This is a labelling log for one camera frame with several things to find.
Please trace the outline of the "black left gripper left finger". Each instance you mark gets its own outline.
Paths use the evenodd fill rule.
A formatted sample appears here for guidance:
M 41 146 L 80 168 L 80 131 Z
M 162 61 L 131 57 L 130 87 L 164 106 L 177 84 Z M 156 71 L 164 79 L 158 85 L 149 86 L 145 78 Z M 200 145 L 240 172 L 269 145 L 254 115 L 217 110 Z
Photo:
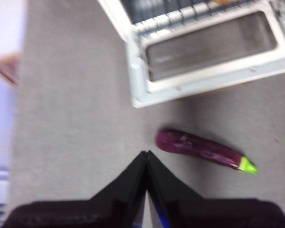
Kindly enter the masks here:
M 16 207 L 5 228 L 130 228 L 145 195 L 147 153 L 140 152 L 126 169 L 92 198 L 36 201 Z

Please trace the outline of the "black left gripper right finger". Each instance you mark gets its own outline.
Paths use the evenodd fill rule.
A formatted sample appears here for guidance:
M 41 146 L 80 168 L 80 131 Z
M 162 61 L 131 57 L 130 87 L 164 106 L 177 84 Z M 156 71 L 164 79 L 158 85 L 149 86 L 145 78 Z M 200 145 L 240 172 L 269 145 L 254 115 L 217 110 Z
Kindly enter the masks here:
M 148 192 L 165 228 L 285 228 L 285 214 L 257 199 L 207 199 L 146 152 Z

